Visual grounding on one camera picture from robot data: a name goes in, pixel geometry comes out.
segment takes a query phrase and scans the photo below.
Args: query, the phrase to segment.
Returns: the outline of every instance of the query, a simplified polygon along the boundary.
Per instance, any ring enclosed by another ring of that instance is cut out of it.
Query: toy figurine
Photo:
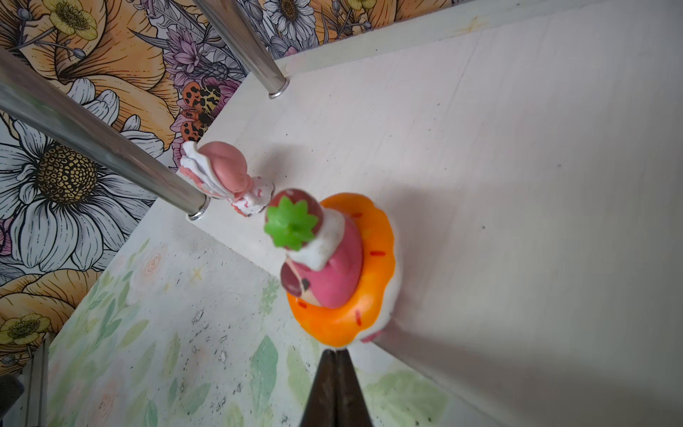
[[[186,141],[182,148],[185,155],[180,159],[180,173],[203,193],[229,200],[245,217],[261,212],[273,197],[274,184],[249,176],[247,160],[234,146],[213,141],[197,149],[195,141]]]
[[[341,348],[384,329],[400,288],[400,253],[370,199],[342,193],[318,203],[284,190],[268,205],[264,229],[286,251],[280,279],[304,330]]]

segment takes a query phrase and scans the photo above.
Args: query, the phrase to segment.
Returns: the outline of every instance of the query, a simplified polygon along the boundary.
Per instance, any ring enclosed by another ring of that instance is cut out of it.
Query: metal pole
[[[188,215],[207,197],[0,49],[0,109],[151,191]]]
[[[273,57],[240,11],[237,0],[195,0],[195,5],[218,31],[225,43],[243,60],[268,90],[270,98],[280,95],[289,85]]]

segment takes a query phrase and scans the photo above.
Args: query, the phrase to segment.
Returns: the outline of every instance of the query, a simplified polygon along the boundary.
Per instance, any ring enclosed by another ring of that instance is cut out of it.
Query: black tongs
[[[372,427],[347,350],[325,350],[301,427]]]

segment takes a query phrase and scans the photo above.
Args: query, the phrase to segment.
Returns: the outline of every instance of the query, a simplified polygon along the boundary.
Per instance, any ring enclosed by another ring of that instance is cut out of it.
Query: orange icing
[[[318,341],[344,347],[371,327],[382,309],[382,299],[393,277],[396,259],[393,231],[387,215],[364,195],[340,193],[320,202],[350,217],[363,240],[363,268],[356,292],[342,307],[331,309],[304,303],[287,294],[294,318]]]

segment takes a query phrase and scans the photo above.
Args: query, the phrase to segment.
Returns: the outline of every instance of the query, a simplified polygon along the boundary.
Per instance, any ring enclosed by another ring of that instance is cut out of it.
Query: pink figurine
[[[282,286],[320,307],[346,304],[358,285],[363,247],[358,227],[338,210],[323,208],[310,194],[289,189],[268,205],[266,233],[287,249]]]
[[[203,193],[229,200],[245,217],[261,212],[273,197],[273,183],[249,176],[247,160],[234,146],[213,141],[197,149],[196,142],[187,141],[182,148],[185,156],[180,159],[180,173]]]

